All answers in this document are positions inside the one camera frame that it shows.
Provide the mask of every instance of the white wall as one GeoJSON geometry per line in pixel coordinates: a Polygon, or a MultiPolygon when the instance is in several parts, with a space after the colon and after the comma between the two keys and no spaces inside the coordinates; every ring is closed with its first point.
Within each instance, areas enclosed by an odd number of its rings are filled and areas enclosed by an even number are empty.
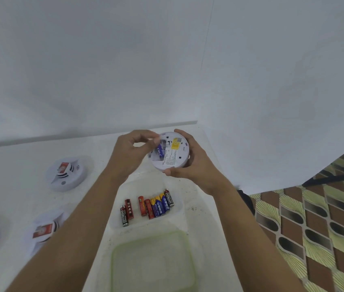
{"type": "Polygon", "coordinates": [[[196,121],[213,0],[0,0],[0,142],[196,121]]]}
{"type": "Polygon", "coordinates": [[[235,185],[311,178],[344,153],[344,0],[215,0],[200,96],[235,185]]]}

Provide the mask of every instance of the red battery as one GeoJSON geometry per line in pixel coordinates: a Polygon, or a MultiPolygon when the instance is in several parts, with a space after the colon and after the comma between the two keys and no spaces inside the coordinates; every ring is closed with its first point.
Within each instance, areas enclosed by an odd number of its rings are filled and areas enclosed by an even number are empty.
{"type": "Polygon", "coordinates": [[[130,199],[126,199],[125,201],[126,205],[126,214],[127,214],[127,219],[133,219],[134,218],[134,213],[133,213],[133,208],[131,207],[131,202],[130,199]]]}
{"type": "Polygon", "coordinates": [[[146,216],[147,213],[146,213],[145,201],[144,201],[143,196],[139,196],[138,201],[140,203],[141,215],[146,216]]]}
{"type": "Polygon", "coordinates": [[[154,213],[153,213],[152,205],[150,204],[150,200],[146,199],[145,204],[146,204],[146,209],[148,210],[148,213],[149,213],[149,219],[153,219],[154,213]]]}

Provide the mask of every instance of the blue battery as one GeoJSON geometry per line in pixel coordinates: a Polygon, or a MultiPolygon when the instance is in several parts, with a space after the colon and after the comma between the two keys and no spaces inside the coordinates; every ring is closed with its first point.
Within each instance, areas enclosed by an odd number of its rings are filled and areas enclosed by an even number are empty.
{"type": "Polygon", "coordinates": [[[159,217],[160,214],[157,209],[157,204],[155,203],[155,198],[150,199],[150,205],[152,205],[153,213],[155,217],[159,217]]]}
{"type": "Polygon", "coordinates": [[[161,202],[163,204],[165,213],[168,212],[170,210],[170,208],[169,208],[168,201],[166,200],[164,193],[160,194],[160,199],[161,199],[161,202]]]}
{"type": "Polygon", "coordinates": [[[160,156],[161,159],[164,159],[164,151],[163,151],[163,147],[161,146],[161,143],[157,146],[157,151],[158,151],[158,155],[160,156]]]}
{"type": "Polygon", "coordinates": [[[160,196],[155,196],[155,204],[157,206],[158,214],[160,214],[160,216],[165,215],[165,210],[163,207],[163,203],[161,202],[160,196]]]}

